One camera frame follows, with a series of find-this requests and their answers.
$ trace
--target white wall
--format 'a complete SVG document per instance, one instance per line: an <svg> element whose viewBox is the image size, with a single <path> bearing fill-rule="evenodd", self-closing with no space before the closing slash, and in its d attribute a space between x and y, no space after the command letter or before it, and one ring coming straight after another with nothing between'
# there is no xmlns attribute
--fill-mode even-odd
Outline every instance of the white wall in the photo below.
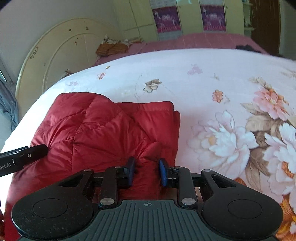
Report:
<svg viewBox="0 0 296 241"><path fill-rule="evenodd" d="M0 152L5 144L5 141L11 134L11 122L7 113L3 114L0 111Z"/></svg>
<svg viewBox="0 0 296 241"><path fill-rule="evenodd" d="M279 53L296 60L296 10L285 0L280 0L281 41Z"/></svg>
<svg viewBox="0 0 296 241"><path fill-rule="evenodd" d="M12 0L0 11L0 57L14 82L37 40L54 25L72 18L118 26L112 0Z"/></svg>

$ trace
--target cream curved headboard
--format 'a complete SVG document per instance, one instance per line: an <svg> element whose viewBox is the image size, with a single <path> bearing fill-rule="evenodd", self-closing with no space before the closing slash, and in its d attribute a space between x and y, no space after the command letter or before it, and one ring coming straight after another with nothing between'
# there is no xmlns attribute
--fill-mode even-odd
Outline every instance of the cream curved headboard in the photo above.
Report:
<svg viewBox="0 0 296 241"><path fill-rule="evenodd" d="M105 35L123 38L113 25L88 18L71 19L47 31L29 52L17 80L20 119L67 69L76 73L91 67Z"/></svg>

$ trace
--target pink bedding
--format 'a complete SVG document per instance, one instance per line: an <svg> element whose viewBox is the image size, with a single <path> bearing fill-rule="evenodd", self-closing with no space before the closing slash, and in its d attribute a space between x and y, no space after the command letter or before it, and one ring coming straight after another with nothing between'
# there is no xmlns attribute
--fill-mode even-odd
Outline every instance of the pink bedding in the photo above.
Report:
<svg viewBox="0 0 296 241"><path fill-rule="evenodd" d="M126 57L129 55L148 53L159 50L171 49L189 49L189 48L228 48L235 49L237 45L250 45L255 50L268 54L258 44L256 44L249 37L240 34L225 34L225 33L198 33L183 35L174 40L157 41L157 42L143 42L132 44L126 53L114 54L108 57L101 57L94 66L107 63L109 61Z"/></svg>

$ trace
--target black device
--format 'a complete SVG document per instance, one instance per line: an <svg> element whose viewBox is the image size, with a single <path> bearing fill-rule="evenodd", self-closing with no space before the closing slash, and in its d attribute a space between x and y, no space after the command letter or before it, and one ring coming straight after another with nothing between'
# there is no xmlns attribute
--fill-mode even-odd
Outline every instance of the black device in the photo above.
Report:
<svg viewBox="0 0 296 241"><path fill-rule="evenodd" d="M48 147L45 144L21 147L12 151L0 153L0 177L24 169L34 161L45 157Z"/></svg>
<svg viewBox="0 0 296 241"><path fill-rule="evenodd" d="M119 201L118 188L132 185L134 169L134 158L102 173L85 169L22 198L12 209L20 241L277 240L283 212L262 193L212 170L190 173L161 159L161 184L178 189L177 202ZM98 203L92 203L95 187L101 187Z"/></svg>

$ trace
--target red jacket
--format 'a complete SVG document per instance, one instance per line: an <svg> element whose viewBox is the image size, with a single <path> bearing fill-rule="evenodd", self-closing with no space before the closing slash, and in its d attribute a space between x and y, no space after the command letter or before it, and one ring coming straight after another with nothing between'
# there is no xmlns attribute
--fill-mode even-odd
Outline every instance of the red jacket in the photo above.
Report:
<svg viewBox="0 0 296 241"><path fill-rule="evenodd" d="M103 172L136 157L133 186L120 190L120 199L159 199L157 160L174 166L180 114L171 102L113 103L95 93L59 95L32 140L46 144L46 157L15 173L4 217L5 239L19 238L11 209L22 197L82 169Z"/></svg>

